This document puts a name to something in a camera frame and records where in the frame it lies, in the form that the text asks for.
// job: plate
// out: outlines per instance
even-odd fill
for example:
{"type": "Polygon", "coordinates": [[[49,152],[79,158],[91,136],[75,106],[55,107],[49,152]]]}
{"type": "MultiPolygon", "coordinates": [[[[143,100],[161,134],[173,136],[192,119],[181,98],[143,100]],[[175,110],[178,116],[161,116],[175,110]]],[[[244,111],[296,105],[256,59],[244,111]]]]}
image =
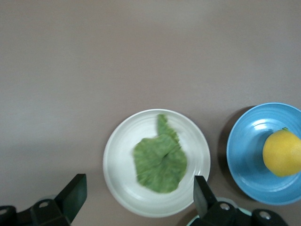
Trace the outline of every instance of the plate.
{"type": "Polygon", "coordinates": [[[265,103],[237,120],[227,143],[228,166],[237,185],[251,198],[271,205],[301,199],[301,172],[277,177],[263,162],[266,139],[283,127],[301,138],[301,111],[283,103],[265,103]]]}
{"type": "Polygon", "coordinates": [[[195,175],[207,180],[210,152],[201,130],[186,116],[165,109],[150,109],[124,120],[110,136],[103,154],[103,173],[114,198],[129,211],[152,218],[176,214],[193,203],[195,175]],[[136,181],[133,149],[145,137],[157,135],[158,114],[165,114],[176,130],[187,156],[187,171],[179,187],[168,194],[159,194],[136,181]]]}

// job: yellow fruit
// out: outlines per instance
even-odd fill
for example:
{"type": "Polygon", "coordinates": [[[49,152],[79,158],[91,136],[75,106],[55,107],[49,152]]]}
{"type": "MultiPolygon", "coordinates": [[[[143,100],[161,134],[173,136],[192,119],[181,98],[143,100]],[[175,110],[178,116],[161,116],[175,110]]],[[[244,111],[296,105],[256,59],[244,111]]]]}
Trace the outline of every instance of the yellow fruit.
{"type": "Polygon", "coordinates": [[[268,137],[262,155],[264,164],[276,176],[285,177],[301,171],[301,140],[287,128],[268,137]]]}

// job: green leaf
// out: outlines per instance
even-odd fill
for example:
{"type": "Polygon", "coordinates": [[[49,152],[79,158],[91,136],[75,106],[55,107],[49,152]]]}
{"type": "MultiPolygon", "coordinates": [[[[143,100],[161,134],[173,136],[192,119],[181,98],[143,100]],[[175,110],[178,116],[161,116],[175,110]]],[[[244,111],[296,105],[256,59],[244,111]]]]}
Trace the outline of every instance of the green leaf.
{"type": "Polygon", "coordinates": [[[158,133],[158,137],[143,138],[134,148],[137,181],[155,192],[170,193],[186,173],[187,158],[162,114],[158,115],[158,133]]]}

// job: gray surface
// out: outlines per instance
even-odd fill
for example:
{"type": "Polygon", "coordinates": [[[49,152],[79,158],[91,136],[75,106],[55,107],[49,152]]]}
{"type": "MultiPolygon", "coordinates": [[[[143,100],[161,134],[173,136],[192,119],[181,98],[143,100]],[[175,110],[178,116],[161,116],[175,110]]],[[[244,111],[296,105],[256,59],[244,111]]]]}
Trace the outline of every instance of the gray surface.
{"type": "Polygon", "coordinates": [[[74,226],[186,225],[191,205],[167,218],[120,206],[102,170],[106,142],[128,116],[165,108],[193,120],[211,151],[209,185],[291,226],[301,202],[268,206],[233,182],[227,135],[245,107],[301,109],[301,2],[0,2],[0,204],[23,210],[87,173],[88,198],[74,226]]]}

